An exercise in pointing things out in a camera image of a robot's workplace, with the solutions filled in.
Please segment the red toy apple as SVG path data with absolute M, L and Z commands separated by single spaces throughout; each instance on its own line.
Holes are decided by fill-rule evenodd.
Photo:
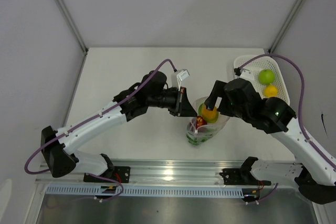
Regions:
M 207 122 L 203 119 L 202 116 L 197 116 L 196 118 L 196 129 L 198 129 L 201 126 L 207 125 Z

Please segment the green toy cabbage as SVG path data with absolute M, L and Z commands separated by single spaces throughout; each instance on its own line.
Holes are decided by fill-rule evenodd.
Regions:
M 201 145 L 206 141 L 210 140 L 216 135 L 216 131 L 214 129 L 201 128 L 199 127 L 197 130 L 195 129 L 187 129 L 186 137 L 190 144 L 192 145 Z

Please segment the clear pink-dotted zip bag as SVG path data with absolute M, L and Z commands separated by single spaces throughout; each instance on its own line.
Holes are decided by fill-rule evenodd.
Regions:
M 186 138 L 192 145 L 198 146 L 212 139 L 227 124 L 229 117 L 217 112 L 216 105 L 212 111 L 208 111 L 204 105 L 207 97 L 199 98 L 193 103 L 197 117 L 190 118 L 186 127 Z

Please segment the orange yellow toy mango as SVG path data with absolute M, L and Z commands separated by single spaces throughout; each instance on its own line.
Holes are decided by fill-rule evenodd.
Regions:
M 202 103 L 198 108 L 198 116 L 201 116 L 207 123 L 216 123 L 218 115 L 217 107 L 214 107 L 213 110 L 208 110 L 205 104 Z

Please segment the green toy apple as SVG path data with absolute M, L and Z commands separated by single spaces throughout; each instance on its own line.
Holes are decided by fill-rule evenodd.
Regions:
M 275 80 L 275 74 L 270 69 L 264 69 L 258 75 L 258 81 L 264 85 L 271 84 L 274 82 L 274 80 Z

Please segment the yellow toy lemon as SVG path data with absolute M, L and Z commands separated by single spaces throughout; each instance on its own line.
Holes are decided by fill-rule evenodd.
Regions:
M 278 95 L 278 89 L 274 85 L 270 84 L 264 88 L 265 97 L 271 98 L 271 97 L 277 97 L 277 95 Z

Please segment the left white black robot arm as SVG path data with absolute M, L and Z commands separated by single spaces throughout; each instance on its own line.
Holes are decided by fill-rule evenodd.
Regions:
M 52 177 L 64 177 L 71 172 L 83 173 L 85 182 L 114 178 L 115 166 L 106 154 L 93 155 L 79 151 L 84 143 L 104 131 L 129 122 L 147 113 L 149 107 L 167 109 L 172 116 L 195 117 L 182 81 L 189 76 L 186 69 L 171 76 L 172 86 L 166 88 L 167 76 L 151 71 L 137 82 L 116 95 L 107 106 L 95 115 L 73 126 L 54 130 L 51 126 L 41 132 L 41 151 Z

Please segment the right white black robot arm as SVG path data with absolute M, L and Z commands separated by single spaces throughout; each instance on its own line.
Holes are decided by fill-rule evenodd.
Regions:
M 320 205 L 335 201 L 335 160 L 314 138 L 306 139 L 299 127 L 295 111 L 277 97 L 263 99 L 251 82 L 241 78 L 228 83 L 216 81 L 205 100 L 209 110 L 221 115 L 240 118 L 282 143 L 296 161 L 279 164 L 248 157 L 239 168 L 242 184 L 257 181 L 276 183 L 299 191 L 306 199 Z

